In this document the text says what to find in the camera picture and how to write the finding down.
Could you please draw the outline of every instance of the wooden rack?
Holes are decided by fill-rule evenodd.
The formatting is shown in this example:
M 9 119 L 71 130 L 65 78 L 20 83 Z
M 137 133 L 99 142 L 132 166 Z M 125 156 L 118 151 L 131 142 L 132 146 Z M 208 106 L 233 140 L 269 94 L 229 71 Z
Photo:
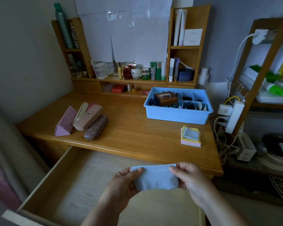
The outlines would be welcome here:
M 175 10 L 171 8 L 170 11 L 170 25 L 169 25 L 169 40 L 168 40 L 168 56 L 166 62 L 166 81 L 163 80 L 142 80 L 142 79 L 119 79 L 118 76 L 109 76 L 106 79 L 96 79 L 94 78 L 94 72 L 90 64 L 90 53 L 87 48 L 85 36 L 83 33 L 83 27 L 79 18 L 73 18 L 69 20 L 73 23 L 75 28 L 77 38 L 80 44 L 80 49 L 67 49 L 66 43 L 63 38 L 60 26 L 56 20 L 52 21 L 52 26 L 58 42 L 60 44 L 61 50 L 63 52 L 65 61 L 68 65 L 71 80 L 74 85 L 74 90 L 79 92 L 103 92 L 103 87 L 109 83 L 122 83 L 122 84 L 133 84 L 133 86 L 138 90 L 136 93 L 126 92 L 121 95 L 123 96 L 138 96 L 146 97 L 142 94 L 142 90 L 150 90 L 152 87 L 170 87 L 170 88 L 190 88 L 193 89 L 196 85 L 197 74 L 199 70 L 200 57 L 202 53 L 202 48 L 204 44 L 204 37 L 206 32 L 206 26 L 208 22 L 208 15 L 211 5 L 203 5 L 196 7 L 188 7 L 187 18 L 186 18 L 186 29 L 203 29 L 200 46 L 171 46 L 171 42 L 174 37 L 174 24 L 175 24 Z M 72 76 L 69 64 L 68 64 L 68 54 L 73 54 L 75 59 L 81 60 L 87 68 L 88 76 L 76 78 Z M 194 79 L 190 82 L 169 82 L 169 65 L 171 57 L 178 57 L 186 65 L 192 67 L 195 70 Z
M 263 62 L 263 65 L 261 67 L 260 72 L 258 73 L 258 76 L 253 84 L 253 87 L 248 90 L 247 88 L 243 87 L 241 90 L 241 94 L 243 97 L 245 97 L 245 107 L 244 110 L 237 122 L 237 125 L 232 133 L 232 135 L 229 135 L 229 138 L 231 136 L 236 136 L 238 133 L 238 130 L 240 126 L 242 125 L 242 122 L 244 121 L 249 109 L 251 107 L 265 107 L 265 108 L 277 108 L 277 109 L 283 109 L 283 105 L 276 105 L 276 104 L 266 104 L 266 103 L 260 103 L 256 100 L 256 96 L 259 92 L 259 89 L 261 87 L 261 84 L 269 71 L 272 62 L 276 56 L 276 54 L 279 51 L 280 46 L 283 43 L 283 18 L 266 18 L 266 19 L 257 19 L 254 20 L 253 25 L 250 29 L 249 34 L 252 34 L 255 32 L 256 29 L 269 29 L 269 30 L 277 30 L 277 34 L 271 44 L 271 47 L 265 57 L 265 60 Z M 246 44 L 244 46 L 239 64 L 237 66 L 232 85 L 231 85 L 231 91 L 230 94 L 233 95 L 234 92 L 238 89 L 239 86 L 242 85 L 241 81 L 239 80 L 239 77 L 242 73 L 242 70 L 245 66 L 247 57 L 250 53 L 250 49 L 252 47 L 252 38 L 249 37 L 246 41 Z

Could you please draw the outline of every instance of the power strip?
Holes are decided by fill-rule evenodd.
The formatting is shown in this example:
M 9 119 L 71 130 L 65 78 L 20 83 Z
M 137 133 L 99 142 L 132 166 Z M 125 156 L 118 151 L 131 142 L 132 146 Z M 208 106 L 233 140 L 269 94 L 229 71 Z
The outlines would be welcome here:
M 233 111 L 230 115 L 230 119 L 228 121 L 228 125 L 226 126 L 225 132 L 226 133 L 233 133 L 235 126 L 239 120 L 239 117 L 242 114 L 242 111 L 244 109 L 244 102 L 239 102 L 238 100 L 235 101 L 233 106 Z

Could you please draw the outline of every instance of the hand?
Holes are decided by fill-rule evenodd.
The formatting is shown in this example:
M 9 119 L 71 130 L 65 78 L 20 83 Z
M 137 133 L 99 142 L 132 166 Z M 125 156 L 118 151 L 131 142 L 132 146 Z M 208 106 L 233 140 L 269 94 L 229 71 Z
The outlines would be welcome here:
M 170 166 L 169 170 L 179 178 L 178 188 L 189 191 L 193 201 L 203 207 L 211 195 L 217 192 L 216 187 L 197 165 L 180 162 L 176 166 Z
M 120 214 L 129 200 L 139 193 L 133 181 L 141 176 L 142 170 L 143 168 L 138 168 L 130 172 L 130 168 L 126 168 L 117 172 L 100 197 L 99 204 L 110 205 Z

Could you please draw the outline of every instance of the desk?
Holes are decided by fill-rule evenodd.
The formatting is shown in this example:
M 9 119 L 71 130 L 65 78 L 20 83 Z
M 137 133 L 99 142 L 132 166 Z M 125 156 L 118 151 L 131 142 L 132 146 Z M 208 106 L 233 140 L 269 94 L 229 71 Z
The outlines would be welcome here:
M 210 175 L 223 175 L 216 143 L 209 122 L 206 125 L 185 124 L 148 119 L 143 106 L 145 98 L 122 97 L 98 93 L 69 94 L 17 125 L 25 136 L 106 152 L 160 164 L 186 161 L 195 163 Z M 83 131 L 72 130 L 71 135 L 54 136 L 55 126 L 68 106 L 79 109 L 83 102 L 104 107 L 108 124 L 97 140 L 86 140 Z M 182 145 L 180 129 L 186 125 L 198 128 L 201 148 Z

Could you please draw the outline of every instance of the open drawer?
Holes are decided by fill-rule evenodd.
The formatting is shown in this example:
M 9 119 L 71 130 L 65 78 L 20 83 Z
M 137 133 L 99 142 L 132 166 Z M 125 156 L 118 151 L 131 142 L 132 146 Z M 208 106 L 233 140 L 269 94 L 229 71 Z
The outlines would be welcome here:
M 70 147 L 16 213 L 2 217 L 17 225 L 78 226 L 97 204 L 112 176 L 154 163 Z M 204 213 L 182 189 L 143 191 L 121 213 L 118 225 L 205 225 Z

